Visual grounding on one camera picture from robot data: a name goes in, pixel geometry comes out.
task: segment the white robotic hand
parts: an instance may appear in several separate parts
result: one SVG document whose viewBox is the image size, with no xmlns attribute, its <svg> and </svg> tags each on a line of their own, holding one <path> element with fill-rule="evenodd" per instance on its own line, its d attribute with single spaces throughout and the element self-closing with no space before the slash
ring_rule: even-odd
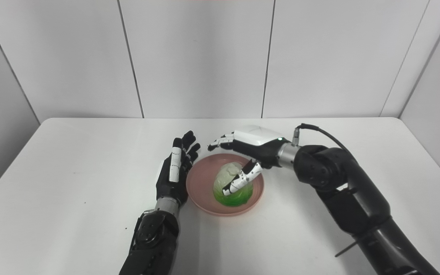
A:
<svg viewBox="0 0 440 275">
<path fill-rule="evenodd" d="M 255 125 L 242 127 L 230 134 L 225 134 L 211 143 L 208 146 L 208 151 L 220 147 L 253 158 L 253 160 L 246 164 L 241 172 L 223 188 L 223 194 L 230 195 L 235 193 L 255 179 L 255 177 L 262 172 L 263 168 L 270 169 L 271 167 L 284 166 L 285 158 L 281 157 L 283 156 L 283 151 L 285 151 L 286 155 L 286 148 L 289 147 L 289 144 L 291 144 L 291 142 L 285 139 L 282 134 Z M 298 147 L 292 150 L 293 158 L 297 150 Z M 292 160 L 293 159 L 286 160 L 288 161 L 287 164 L 292 166 Z"/>
</svg>

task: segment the white table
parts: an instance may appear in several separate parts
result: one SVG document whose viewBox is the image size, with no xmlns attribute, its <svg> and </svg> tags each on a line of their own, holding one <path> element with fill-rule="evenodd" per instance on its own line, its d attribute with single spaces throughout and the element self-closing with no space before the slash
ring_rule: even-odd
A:
<svg viewBox="0 0 440 275">
<path fill-rule="evenodd" d="M 52 118 L 0 179 L 0 275 L 117 274 L 137 217 L 155 204 L 154 178 L 175 136 L 193 130 L 202 158 L 212 154 L 206 144 L 241 125 L 291 139 L 300 122 L 352 151 L 398 225 L 440 271 L 440 169 L 395 118 Z M 311 131 L 300 143 L 333 146 Z M 263 175 L 264 195 L 246 214 L 213 217 L 187 202 L 173 274 L 374 274 L 358 247 L 334 258 L 352 239 L 310 186 L 289 170 Z"/>
</svg>

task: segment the robotic hand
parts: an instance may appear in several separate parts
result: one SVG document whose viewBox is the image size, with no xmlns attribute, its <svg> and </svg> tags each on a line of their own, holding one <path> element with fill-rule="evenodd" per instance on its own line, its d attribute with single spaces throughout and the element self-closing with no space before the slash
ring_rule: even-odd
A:
<svg viewBox="0 0 440 275">
<path fill-rule="evenodd" d="M 323 133 L 340 148 L 299 146 L 300 129 Z M 254 159 L 225 186 L 224 195 L 245 186 L 262 168 L 286 167 L 315 188 L 337 225 L 355 240 L 336 256 L 357 244 L 379 275 L 439 275 L 393 221 L 388 202 L 349 150 L 319 127 L 301 124 L 290 142 L 274 131 L 247 126 L 217 139 L 208 150 L 217 147 Z"/>
<path fill-rule="evenodd" d="M 190 148 L 195 141 L 192 131 L 174 139 L 155 185 L 157 203 L 138 218 L 120 275 L 169 274 L 180 231 L 178 212 L 188 200 L 186 176 L 200 148 L 198 143 Z"/>
</svg>

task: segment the white finger segment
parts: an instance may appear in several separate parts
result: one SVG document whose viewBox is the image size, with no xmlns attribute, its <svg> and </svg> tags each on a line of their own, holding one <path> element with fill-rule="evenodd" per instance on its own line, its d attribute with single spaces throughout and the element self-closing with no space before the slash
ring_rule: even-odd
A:
<svg viewBox="0 0 440 275">
<path fill-rule="evenodd" d="M 173 147 L 171 150 L 171 166 L 169 166 L 169 181 L 177 183 L 180 181 L 181 148 Z"/>
<path fill-rule="evenodd" d="M 215 141 L 210 143 L 210 146 L 218 147 L 222 143 L 231 143 L 232 141 L 234 141 L 234 134 L 226 134 L 225 137 L 215 139 Z"/>
</svg>

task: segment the silver cylinder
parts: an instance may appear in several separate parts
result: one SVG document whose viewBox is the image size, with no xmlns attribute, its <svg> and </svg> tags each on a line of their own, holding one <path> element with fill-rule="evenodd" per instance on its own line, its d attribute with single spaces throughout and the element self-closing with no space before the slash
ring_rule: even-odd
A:
<svg viewBox="0 0 440 275">
<path fill-rule="evenodd" d="M 159 198 L 155 204 L 154 210 L 156 211 L 166 211 L 173 214 L 176 218 L 178 217 L 178 212 L 180 205 L 178 202 L 170 197 Z"/>
<path fill-rule="evenodd" d="M 298 146 L 299 142 L 300 142 L 300 129 L 295 128 L 295 131 L 293 131 L 293 141 L 291 143 Z"/>
<path fill-rule="evenodd" d="M 278 151 L 278 162 L 282 167 L 293 170 L 293 162 L 295 161 L 296 152 L 300 146 L 295 146 L 293 143 L 285 143 Z"/>
</svg>

